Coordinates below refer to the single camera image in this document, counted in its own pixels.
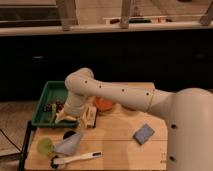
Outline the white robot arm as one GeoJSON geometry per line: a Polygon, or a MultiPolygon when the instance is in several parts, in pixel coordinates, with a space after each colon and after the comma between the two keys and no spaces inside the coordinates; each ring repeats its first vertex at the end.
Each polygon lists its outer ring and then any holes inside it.
{"type": "Polygon", "coordinates": [[[168,129],[167,171],[213,171],[213,93],[201,88],[177,92],[98,81],[89,68],[65,79],[64,112],[83,114],[88,96],[98,96],[147,112],[165,121],[168,129]]]}

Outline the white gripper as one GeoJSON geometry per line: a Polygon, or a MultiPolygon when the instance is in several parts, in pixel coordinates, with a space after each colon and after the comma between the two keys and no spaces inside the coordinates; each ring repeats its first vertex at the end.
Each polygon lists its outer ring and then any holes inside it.
{"type": "Polygon", "coordinates": [[[86,110],[87,99],[87,95],[69,92],[63,107],[64,113],[72,117],[80,117],[86,110]]]}

